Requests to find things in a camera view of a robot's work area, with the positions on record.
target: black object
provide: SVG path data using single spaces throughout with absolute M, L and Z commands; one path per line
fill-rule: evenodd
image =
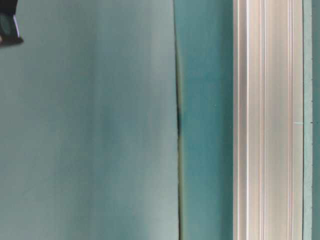
M 15 16 L 17 4 L 18 0 L 0 0 L 0 48 L 24 42 Z

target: teal surface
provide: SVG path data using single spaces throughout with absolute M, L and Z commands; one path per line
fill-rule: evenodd
M 171 0 L 101 0 L 93 240 L 178 240 Z
M 233 1 L 175 0 L 183 240 L 233 238 Z
M 320 1 L 312 1 L 313 196 L 312 239 L 320 239 Z
M 19 1 L 0 49 L 0 239 L 177 240 L 169 0 Z
M 303 240 L 312 239 L 313 53 L 312 0 L 303 0 Z

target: dark object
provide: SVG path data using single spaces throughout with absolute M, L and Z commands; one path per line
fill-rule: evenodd
M 0 48 L 24 42 L 15 17 L 17 3 L 18 0 L 0 0 Z

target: green panel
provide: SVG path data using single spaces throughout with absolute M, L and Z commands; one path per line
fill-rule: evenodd
M 0 239 L 177 240 L 170 0 L 26 0 L 0 49 Z
M 313 178 L 313 60 L 312 0 L 303 0 L 303 239 L 312 239 L 312 178 Z
M 320 239 L 320 1 L 312 1 L 313 36 L 313 220 L 312 239 Z
M 101 0 L 94 87 L 93 240 L 178 239 L 171 0 Z
M 233 238 L 233 1 L 175 0 L 183 240 Z
M 2 240 L 90 237 L 95 11 L 19 1 L 25 43 L 0 49 Z

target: metal channel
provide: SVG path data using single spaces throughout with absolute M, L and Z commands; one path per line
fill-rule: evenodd
M 234 240 L 302 240 L 303 3 L 233 4 Z

